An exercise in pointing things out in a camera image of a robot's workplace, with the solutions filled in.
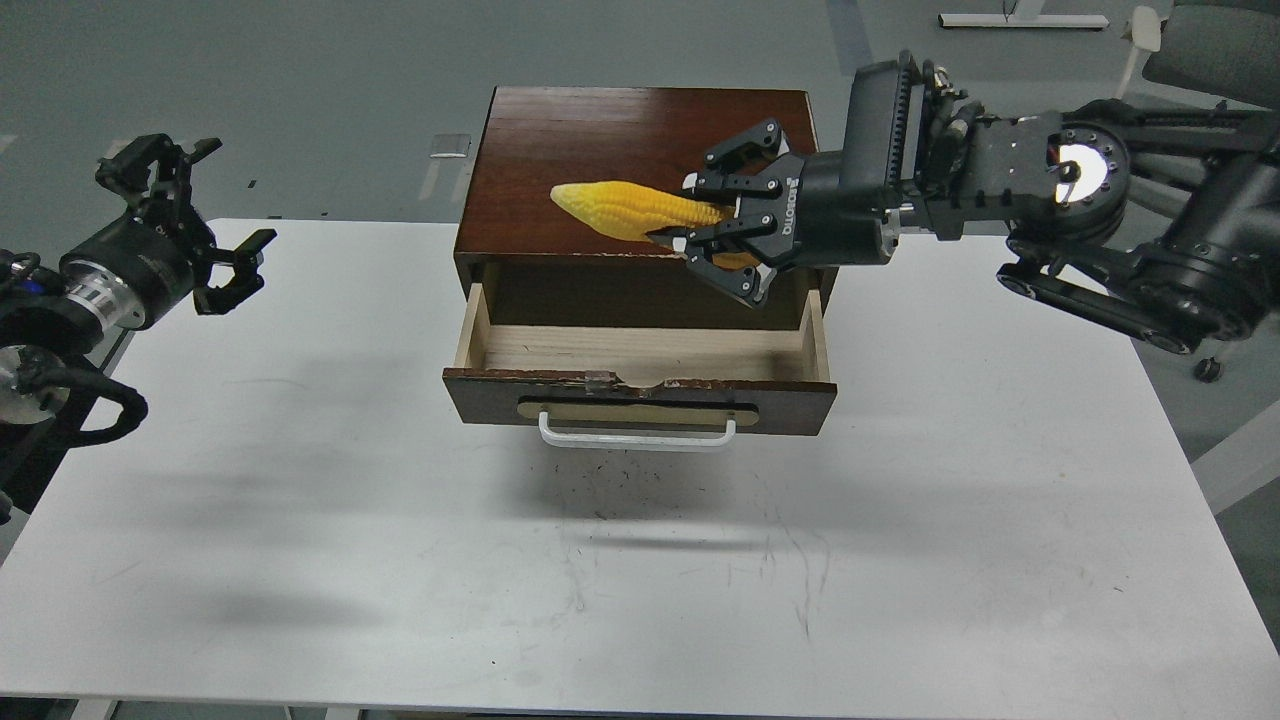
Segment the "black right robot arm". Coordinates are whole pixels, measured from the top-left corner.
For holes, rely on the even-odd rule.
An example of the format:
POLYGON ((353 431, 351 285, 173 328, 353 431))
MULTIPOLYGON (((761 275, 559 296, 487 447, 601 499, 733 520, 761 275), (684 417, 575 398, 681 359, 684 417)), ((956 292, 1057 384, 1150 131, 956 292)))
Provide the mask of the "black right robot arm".
POLYGON ((1170 354, 1277 310, 1277 113, 1116 99, 997 117, 910 53, 860 68, 844 146, 792 152, 776 119, 709 149, 689 199, 722 222, 646 237, 749 307, 799 268, 884 265, 904 232, 1002 222, 1014 293, 1170 354))

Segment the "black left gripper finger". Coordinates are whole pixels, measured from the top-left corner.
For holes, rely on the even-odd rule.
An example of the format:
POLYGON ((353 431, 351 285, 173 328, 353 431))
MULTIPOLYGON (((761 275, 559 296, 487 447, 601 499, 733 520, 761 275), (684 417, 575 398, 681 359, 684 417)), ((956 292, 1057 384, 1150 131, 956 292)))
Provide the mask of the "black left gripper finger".
POLYGON ((164 234, 192 233, 204 225, 192 204, 192 169, 221 146, 218 137, 183 149, 168 135, 142 135, 99 160, 96 182, 125 201, 129 219, 164 234))
POLYGON ((260 274, 264 250, 276 237, 275 229, 257 229, 236 249, 210 245, 193 265, 193 304, 198 315, 227 315, 243 301, 265 287, 260 274), (212 269, 230 269, 230 279, 221 286, 211 286, 212 269))

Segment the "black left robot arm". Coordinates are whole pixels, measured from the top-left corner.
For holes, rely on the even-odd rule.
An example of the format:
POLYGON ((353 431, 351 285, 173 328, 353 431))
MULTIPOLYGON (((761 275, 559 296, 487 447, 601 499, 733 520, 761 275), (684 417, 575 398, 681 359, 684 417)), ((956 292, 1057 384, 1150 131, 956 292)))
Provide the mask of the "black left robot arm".
POLYGON ((36 252, 3 252, 3 482, 41 452, 119 441, 148 415, 136 388, 90 361, 110 331, 152 328, 191 299, 205 316, 233 311, 265 286, 260 266, 275 231, 218 246, 192 202, 195 165, 218 137, 182 147, 142 135, 102 158, 96 182, 124 211, 47 266, 36 252))

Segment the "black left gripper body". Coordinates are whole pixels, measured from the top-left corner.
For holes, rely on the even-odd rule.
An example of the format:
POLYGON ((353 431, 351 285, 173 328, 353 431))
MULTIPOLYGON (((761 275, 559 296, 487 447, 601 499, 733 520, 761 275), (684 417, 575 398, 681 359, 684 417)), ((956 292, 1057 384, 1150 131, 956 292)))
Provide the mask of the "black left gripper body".
POLYGON ((120 217, 61 258, 64 297, 105 331, 146 331, 209 279, 215 247, 204 223, 163 232, 120 217))

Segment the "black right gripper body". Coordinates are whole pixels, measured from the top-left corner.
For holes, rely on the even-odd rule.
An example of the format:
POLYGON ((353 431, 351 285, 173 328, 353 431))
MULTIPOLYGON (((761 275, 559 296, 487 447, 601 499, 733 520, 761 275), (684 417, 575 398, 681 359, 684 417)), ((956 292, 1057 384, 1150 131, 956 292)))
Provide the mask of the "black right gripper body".
POLYGON ((859 151, 787 152, 771 164, 782 181, 771 266, 884 265, 896 249, 887 211, 901 199, 893 167, 859 151))

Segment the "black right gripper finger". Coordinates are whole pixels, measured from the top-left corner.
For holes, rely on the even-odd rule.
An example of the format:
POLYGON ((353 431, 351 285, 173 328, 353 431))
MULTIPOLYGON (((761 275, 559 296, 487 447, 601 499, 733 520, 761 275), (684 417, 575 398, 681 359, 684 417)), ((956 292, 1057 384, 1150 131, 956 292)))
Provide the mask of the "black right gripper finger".
POLYGON ((684 196, 733 217, 796 217, 801 155, 777 119, 767 118, 708 149, 684 179, 684 196))
POLYGON ((791 259, 791 233, 772 213, 721 218, 714 211, 663 220, 645 238, 684 258, 685 266, 748 307, 763 307, 780 268, 791 259))

